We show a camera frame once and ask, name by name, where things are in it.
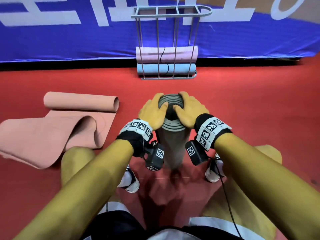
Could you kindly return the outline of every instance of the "black shorts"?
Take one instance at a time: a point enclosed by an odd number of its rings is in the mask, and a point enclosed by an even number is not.
[[[130,213],[124,210],[114,210],[98,214],[80,239],[84,240],[91,236],[92,240],[121,240],[125,238],[146,240],[164,229],[176,229],[202,240],[212,240],[213,238],[223,240],[241,239],[226,231],[210,226],[184,226],[181,228],[167,226],[154,230],[145,230]]]

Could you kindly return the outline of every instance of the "white sneaker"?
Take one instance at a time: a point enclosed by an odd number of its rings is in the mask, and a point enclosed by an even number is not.
[[[216,163],[214,163],[213,160],[215,160],[215,162],[219,164],[218,167],[219,167],[219,171],[221,173],[221,177],[222,178],[224,177],[224,174],[222,172],[223,162],[220,159],[218,153],[216,153],[214,156],[214,159],[211,160],[209,168],[205,172],[205,177],[209,182],[216,183],[220,179],[220,176],[219,176],[218,172],[215,172],[217,170],[217,168],[216,168]]]
[[[129,167],[129,165],[127,166],[126,171],[128,171],[131,174],[131,184],[127,187],[122,187],[124,188],[126,191],[128,191],[129,193],[135,193],[138,191],[139,187],[140,187],[140,183],[139,180],[136,178],[136,176],[134,175],[134,172],[131,170],[131,168]]]

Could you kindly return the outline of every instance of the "light blue yoga mat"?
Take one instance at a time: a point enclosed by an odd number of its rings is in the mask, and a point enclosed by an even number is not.
[[[190,63],[187,64],[176,64],[175,68],[173,64],[159,64],[160,75],[172,75],[180,74],[180,75],[188,75]],[[142,73],[142,65],[137,64],[137,71],[139,75],[143,75]],[[143,71],[145,75],[157,75],[158,76],[158,64],[143,64]],[[191,64],[189,74],[194,75],[196,72],[196,65]]]

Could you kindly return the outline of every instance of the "metal rack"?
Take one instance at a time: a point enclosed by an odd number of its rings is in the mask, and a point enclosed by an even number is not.
[[[179,9],[192,9],[194,13],[180,13]],[[175,10],[175,13],[173,14],[159,14],[159,10]],[[138,34],[138,43],[139,43],[139,51],[140,51],[140,60],[141,60],[141,66],[142,66],[142,74],[143,77],[141,80],[170,80],[170,79],[192,79],[196,77],[197,70],[195,70],[195,73],[190,76],[190,68],[192,64],[192,58],[193,53],[195,49],[196,39],[197,39],[197,33],[198,33],[198,27],[200,23],[200,18],[204,16],[208,16],[212,14],[212,9],[208,6],[204,5],[179,5],[179,6],[153,6],[153,7],[135,7],[134,8],[134,15],[131,16],[131,18],[136,20],[136,26],[137,26],[137,34]],[[155,11],[155,14],[140,14],[140,11]],[[178,30],[179,30],[179,18],[184,17],[190,17],[192,18],[191,22],[191,30],[190,30],[190,37],[189,37],[189,46],[191,42],[191,36],[192,36],[192,29],[193,29],[193,18],[198,18],[195,35],[194,35],[194,43],[192,48],[192,54],[191,54],[191,61],[189,65],[188,74],[186,77],[175,77],[175,67],[176,67],[176,55],[177,55],[177,42],[178,42]],[[158,77],[146,77],[144,69],[143,69],[143,61],[142,61],[142,53],[141,53],[141,47],[142,47],[142,30],[141,30],[141,19],[148,19],[148,18],[154,18],[156,19],[156,28],[157,28],[157,50],[158,50]],[[173,75],[172,77],[161,77],[160,76],[160,60],[159,60],[159,18],[174,18],[174,33],[173,33],[173,46],[175,47],[175,53],[174,53],[174,63],[173,63]]]

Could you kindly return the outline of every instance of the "wire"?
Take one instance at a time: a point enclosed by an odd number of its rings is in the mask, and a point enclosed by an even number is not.
[[[228,204],[228,208],[229,208],[229,211],[230,211],[230,215],[231,215],[232,222],[233,222],[233,224],[234,224],[235,229],[237,230],[237,233],[239,234],[239,237],[240,237],[241,239],[243,239],[242,236],[241,236],[241,234],[240,234],[240,232],[239,232],[239,230],[238,230],[238,228],[237,228],[237,225],[236,225],[236,223],[235,223],[235,220],[234,220],[234,218],[233,218],[233,214],[232,214],[232,211],[231,211],[231,207],[230,207],[230,203],[229,203],[228,196],[227,196],[227,193],[226,193],[226,189],[225,189],[225,186],[224,186],[224,182],[223,182],[223,180],[222,180],[222,177],[221,177],[221,174],[220,174],[218,165],[217,165],[217,163],[216,163],[216,160],[213,159],[212,157],[209,157],[209,158],[211,158],[211,160],[212,160],[212,161],[214,162],[214,164],[216,165],[216,168],[217,168],[217,170],[218,170],[218,174],[219,174],[219,177],[220,177],[220,180],[221,180],[221,183],[222,183],[222,188],[223,188],[223,191],[224,191],[224,195],[226,196],[226,202],[227,202],[227,204]]]
[[[164,47],[163,52],[162,52],[162,54],[161,54],[161,56],[160,56],[160,63],[162,63],[161,58],[162,58],[162,55],[163,55],[163,53],[165,52],[165,50],[166,50],[166,47]],[[167,75],[168,72],[169,72],[169,64],[167,63],[167,65],[168,65],[168,70],[167,70],[167,72],[165,73],[165,75]]]

